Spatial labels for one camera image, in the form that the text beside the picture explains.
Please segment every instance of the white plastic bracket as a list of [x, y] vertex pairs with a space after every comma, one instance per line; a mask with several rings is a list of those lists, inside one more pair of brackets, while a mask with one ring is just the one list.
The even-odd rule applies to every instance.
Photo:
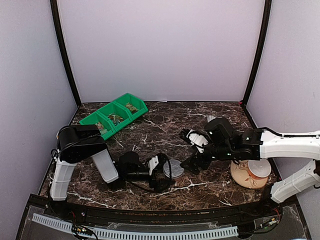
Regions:
[[151, 158], [151, 160], [148, 163], [149, 166], [149, 175], [152, 175], [152, 171], [156, 168], [156, 166], [159, 164], [158, 156], [154, 156]]
[[186, 135], [186, 137], [191, 141], [192, 145], [196, 145], [196, 148], [198, 149], [198, 151], [201, 154], [205, 151], [201, 147], [204, 147], [205, 145], [207, 145], [209, 143], [208, 140], [204, 136], [195, 133], [194, 130], [192, 130], [192, 129], [189, 131], [189, 133]]

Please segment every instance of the beige plate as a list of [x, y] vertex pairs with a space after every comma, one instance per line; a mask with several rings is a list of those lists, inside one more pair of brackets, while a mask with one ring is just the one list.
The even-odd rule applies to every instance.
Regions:
[[230, 172], [237, 184], [248, 189], [261, 189], [268, 181], [268, 177], [257, 177], [250, 172], [248, 168], [248, 160], [241, 161], [239, 165], [232, 161]]

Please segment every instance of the black cable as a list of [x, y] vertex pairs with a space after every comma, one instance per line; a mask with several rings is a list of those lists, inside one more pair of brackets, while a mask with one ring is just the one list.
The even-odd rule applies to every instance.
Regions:
[[251, 230], [251, 231], [247, 231], [247, 232], [239, 232], [239, 234], [241, 234], [241, 235], [249, 235], [249, 234], [254, 235], [254, 234], [266, 234], [266, 233], [271, 232], [272, 230], [274, 230], [274, 229], [280, 224], [280, 222], [281, 222], [281, 220], [282, 220], [283, 212], [281, 211], [281, 214], [279, 214], [278, 211], [275, 211], [275, 212], [277, 212], [277, 214], [279, 215], [279, 220], [278, 220], [277, 223], [275, 223], [275, 226], [274, 226], [273, 228], [268, 229], [268, 230], [266, 230], [266, 231], [258, 231], [258, 230], [261, 230], [261, 229], [264, 229], [264, 228], [268, 227], [268, 224], [269, 224], [270, 220], [272, 220], [272, 218], [271, 218], [271, 219], [269, 219], [266, 223], [264, 223], [264, 224], [262, 225], [262, 227], [259, 226], [259, 227], [256, 227], [255, 229], [253, 229], [253, 230]]
[[169, 159], [167, 159], [166, 161], [168, 162], [168, 165], [169, 165], [169, 180], [167, 181], [167, 185], [166, 185], [164, 188], [160, 189], [159, 191], [147, 189], [147, 188], [145, 188], [145, 187], [143, 187], [143, 186], [140, 186], [140, 185], [138, 185], [138, 184], [136, 184], [136, 183], [128, 180], [128, 179], [127, 179], [125, 176], [123, 176], [123, 175], [121, 175], [121, 177], [122, 177], [124, 180], [126, 180], [128, 183], [132, 184], [133, 186], [135, 186], [135, 187], [137, 187], [137, 188], [139, 188], [139, 189], [141, 189], [141, 190], [144, 190], [144, 191], [146, 191], [146, 192], [148, 192], [148, 193], [154, 194], [154, 193], [162, 192], [162, 191], [164, 191], [164, 190], [166, 190], [166, 189], [168, 189], [168, 188], [170, 187], [171, 180], [172, 180], [171, 162], [170, 162]]
[[50, 195], [51, 185], [52, 185], [52, 184], [49, 183], [48, 188], [47, 188], [47, 196], [48, 196], [48, 204], [47, 204], [47, 205], [48, 205], [48, 207], [50, 208], [51, 212], [52, 212], [57, 218], [65, 221], [65, 222], [71, 223], [72, 225], [76, 225], [76, 226], [82, 227], [82, 228], [86, 229], [89, 233], [92, 232], [92, 235], [94, 235], [94, 237], [96, 238], [96, 240], [99, 240], [99, 239], [98, 239], [98, 236], [95, 234], [95, 232], [94, 232], [93, 230], [87, 228], [86, 226], [83, 226], [83, 225], [81, 225], [81, 224], [76, 223], [75, 216], [73, 216], [73, 221], [70, 221], [70, 220], [68, 220], [68, 219], [64, 219], [64, 218], [60, 217], [60, 216], [54, 211], [54, 209], [53, 209], [52, 206], [51, 206], [51, 201], [52, 201], [52, 198], [51, 198], [51, 195]]
[[270, 133], [272, 133], [272, 134], [274, 134], [274, 135], [276, 135], [276, 136], [278, 136], [278, 137], [281, 137], [281, 138], [315, 138], [315, 137], [318, 137], [319, 135], [303, 135], [303, 134], [301, 134], [301, 135], [290, 135], [290, 134], [281, 134], [281, 133], [278, 133], [278, 132], [276, 132], [276, 131], [274, 131], [274, 130], [272, 130], [271, 128], [269, 128], [269, 127], [260, 127], [260, 128], [258, 128], [258, 129], [261, 129], [261, 130], [267, 130], [267, 131], [269, 131]]
[[62, 217], [60, 217], [58, 214], [56, 214], [56, 212], [54, 211], [54, 209], [53, 209], [52, 206], [51, 206], [51, 201], [52, 201], [52, 200], [51, 200], [51, 196], [50, 196], [50, 189], [51, 189], [51, 184], [49, 184], [48, 190], [47, 190], [47, 195], [48, 195], [48, 207], [50, 208], [51, 212], [52, 212], [57, 218], [65, 221], [65, 222], [67, 222], [67, 223], [71, 223], [71, 224], [73, 224], [73, 225], [76, 225], [76, 226], [79, 226], [79, 227], [81, 227], [81, 228], [84, 228], [84, 229], [87, 230], [89, 233], [92, 233], [92, 235], [94, 235], [94, 237], [95, 237], [96, 240], [99, 240], [98, 236], [95, 234], [95, 232], [94, 232], [93, 230], [87, 228], [86, 226], [83, 226], [83, 225], [81, 225], [81, 224], [78, 224], [78, 223], [76, 223], [76, 222], [73, 222], [73, 221], [70, 221], [70, 220], [68, 220], [68, 219], [62, 218]]
[[95, 134], [95, 135], [91, 135], [91, 136], [82, 138], [81, 140], [76, 141], [76, 142], [68, 145], [68, 146], [65, 147], [64, 149], [61, 149], [60, 152], [58, 152], [58, 146], [57, 146], [57, 148], [53, 148], [53, 149], [51, 150], [51, 152], [50, 152], [51, 158], [52, 158], [52, 159], [54, 159], [54, 158], [59, 158], [62, 151], [65, 151], [65, 150], [73, 147], [74, 145], [77, 145], [77, 144], [79, 144], [79, 143], [81, 143], [81, 142], [83, 142], [83, 141], [86, 141], [86, 140], [88, 140], [88, 139], [99, 138], [99, 137], [101, 137], [100, 133], [97, 133], [97, 134]]

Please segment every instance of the black metal frame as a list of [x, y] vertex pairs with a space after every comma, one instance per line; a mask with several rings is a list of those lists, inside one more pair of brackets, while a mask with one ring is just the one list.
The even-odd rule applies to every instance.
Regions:
[[[69, 61], [69, 57], [68, 57], [68, 53], [67, 53], [67, 48], [66, 48], [64, 35], [63, 35], [62, 27], [61, 27], [61, 21], [60, 21], [60, 17], [59, 17], [58, 3], [57, 3], [57, 0], [50, 0], [50, 3], [51, 3], [51, 11], [52, 11], [52, 18], [53, 18], [56, 38], [57, 38], [57, 41], [59, 44], [64, 69], [65, 69], [65, 72], [66, 72], [66, 75], [67, 75], [67, 78], [69, 81], [69, 85], [70, 85], [70, 88], [71, 88], [71, 91], [73, 94], [73, 98], [76, 102], [76, 105], [78, 107], [80, 107], [82, 102], [81, 102], [81, 99], [79, 96], [79, 92], [78, 92], [78, 89], [76, 86], [75, 78], [72, 73], [72, 69], [71, 69], [71, 65], [70, 65], [70, 61]], [[263, 16], [262, 16], [262, 23], [261, 23], [258, 44], [256, 47], [256, 52], [255, 52], [255, 56], [254, 56], [254, 60], [253, 60], [253, 65], [252, 65], [250, 77], [249, 77], [249, 80], [248, 80], [248, 83], [246, 86], [246, 90], [245, 90], [243, 99], [241, 101], [241, 103], [244, 106], [246, 106], [249, 101], [250, 94], [252, 92], [252, 89], [253, 89], [253, 86], [255, 83], [255, 79], [257, 76], [257, 72], [258, 72], [258, 68], [259, 68], [259, 64], [260, 64], [260, 60], [261, 60], [261, 56], [262, 56], [262, 52], [263, 52], [264, 44], [265, 44], [265, 40], [266, 40], [266, 35], [267, 35], [269, 17], [270, 17], [270, 12], [271, 12], [271, 3], [272, 3], [272, 0], [265, 0], [265, 2], [264, 2], [264, 11], [263, 11]]]
[[74, 75], [71, 70], [71, 65], [69, 62], [68, 54], [67, 54], [67, 48], [64, 40], [64, 35], [61, 27], [60, 17], [59, 17], [59, 10], [58, 10], [58, 3], [57, 0], [50, 0], [51, 4], [51, 11], [52, 11], [52, 18], [55, 28], [55, 34], [58, 41], [58, 45], [60, 48], [60, 54], [63, 61], [64, 69], [66, 76], [68, 78], [70, 88], [73, 94], [73, 98], [75, 100], [75, 103], [78, 107], [81, 106], [82, 102], [79, 96], [79, 92], [76, 86], [76, 82], [74, 79]]
[[271, 3], [272, 3], [272, 0], [265, 0], [265, 2], [264, 2], [264, 11], [263, 11], [259, 40], [258, 40], [258, 44], [256, 47], [256, 52], [255, 52], [248, 84], [246, 86], [243, 99], [241, 101], [241, 103], [244, 105], [244, 107], [246, 107], [248, 104], [248, 101], [249, 101], [249, 98], [250, 98], [250, 95], [251, 95], [251, 92], [252, 92], [252, 89], [254, 87], [254, 83], [256, 80], [262, 52], [263, 52], [264, 45], [265, 45], [266, 35], [267, 35], [268, 23], [269, 23], [270, 12], [271, 12]]
[[[236, 206], [188, 211], [137, 211], [119, 210], [80, 204], [68, 203], [68, 208], [76, 215], [77, 222], [85, 226], [108, 226], [110, 223], [126, 223], [135, 225], [180, 225], [194, 223], [218, 222], [222, 225], [243, 226], [252, 223], [260, 216], [250, 216], [250, 210], [257, 206], [258, 202], [252, 202]], [[295, 204], [302, 223], [306, 226], [306, 220], [302, 213], [296, 196], [288, 198], [282, 205]], [[31, 194], [25, 206], [21, 222], [16, 235], [20, 240], [24, 229], [26, 217], [30, 206], [44, 209], [44, 213], [55, 217], [55, 214], [48, 208], [48, 198]], [[307, 239], [311, 239], [308, 228], [304, 229]]]

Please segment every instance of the wire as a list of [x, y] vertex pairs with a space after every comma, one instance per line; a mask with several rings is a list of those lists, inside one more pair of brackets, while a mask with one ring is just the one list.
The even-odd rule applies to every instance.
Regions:
[[[70, 220], [68, 220], [68, 219], [65, 219], [65, 218], [60, 217], [60, 216], [54, 211], [54, 209], [53, 209], [52, 206], [51, 206], [52, 198], [51, 198], [51, 196], [50, 196], [50, 189], [51, 189], [51, 184], [49, 184], [48, 189], [47, 189], [47, 195], [48, 195], [48, 204], [47, 204], [47, 205], [48, 205], [48, 207], [50, 208], [51, 212], [52, 212], [57, 218], [65, 221], [65, 222], [68, 222], [68, 223], [71, 223], [72, 225], [76, 225], [76, 226], [79, 226], [79, 227], [81, 227], [81, 228], [84, 228], [84, 229], [87, 230], [89, 233], [92, 233], [92, 235], [94, 235], [94, 237], [95, 237], [96, 240], [99, 240], [98, 236], [95, 234], [95, 232], [94, 232], [93, 230], [87, 228], [86, 226], [83, 226], [83, 225], [81, 225], [81, 224], [76, 223], [76, 215], [75, 215], [75, 213], [74, 213], [73, 211], [71, 211], [71, 213], [72, 213], [72, 215], [73, 215], [73, 221], [70, 221]], [[72, 232], [72, 233], [75, 233], [75, 235], [76, 235], [77, 237], [81, 237], [82, 239], [85, 239], [85, 237], [82, 237], [82, 236], [78, 235], [76, 232], [73, 232], [73, 231], [71, 231], [71, 232]]]
[[[169, 161], [169, 159], [167, 159], [166, 161], [168, 162], [168, 165], [169, 165], [169, 180], [167, 181], [167, 184], [166, 184], [165, 187], [159, 189], [160, 192], [168, 189], [169, 186], [170, 186], [171, 180], [172, 180], [171, 162]], [[153, 194], [154, 194], [154, 193], [158, 193], [158, 191], [151, 190], [151, 189], [147, 189], [147, 188], [145, 188], [145, 187], [143, 187], [143, 186], [140, 186], [140, 185], [138, 185], [138, 184], [136, 184], [136, 183], [128, 180], [128, 179], [127, 179], [125, 176], [123, 176], [123, 175], [121, 175], [121, 177], [124, 178], [124, 180], [126, 180], [128, 183], [132, 184], [133, 186], [135, 186], [135, 187], [137, 187], [137, 188], [139, 188], [139, 189], [141, 189], [141, 190], [144, 190], [144, 191], [146, 191], [146, 192], [148, 192], [148, 193], [153, 193]]]
[[267, 131], [271, 132], [272, 134], [274, 134], [274, 135], [276, 135], [278, 137], [282, 137], [282, 138], [315, 138], [315, 137], [319, 136], [319, 135], [303, 135], [303, 134], [301, 134], [301, 135], [299, 135], [299, 134], [297, 134], [297, 135], [284, 134], [283, 135], [283, 134], [278, 133], [278, 132], [276, 132], [276, 131], [274, 131], [271, 128], [266, 127], [266, 126], [265, 127], [260, 127], [258, 129], [267, 130]]
[[272, 218], [269, 219], [267, 222], [265, 222], [262, 226], [259, 226], [259, 227], [256, 227], [255, 229], [251, 230], [251, 231], [246, 231], [246, 232], [239, 232], [239, 234], [242, 234], [242, 235], [249, 235], [249, 234], [266, 234], [266, 233], [269, 233], [271, 232], [272, 230], [274, 230], [278, 225], [279, 223], [281, 222], [281, 219], [282, 219], [282, 214], [279, 213], [278, 209], [276, 208], [273, 208], [272, 210], [274, 210], [276, 213], [277, 213], [277, 218], [278, 218], [278, 221], [277, 223], [275, 223], [275, 226], [271, 229], [268, 229], [266, 231], [258, 231], [258, 230], [261, 230], [261, 229], [264, 229], [266, 227], [269, 227], [269, 223], [272, 221]]

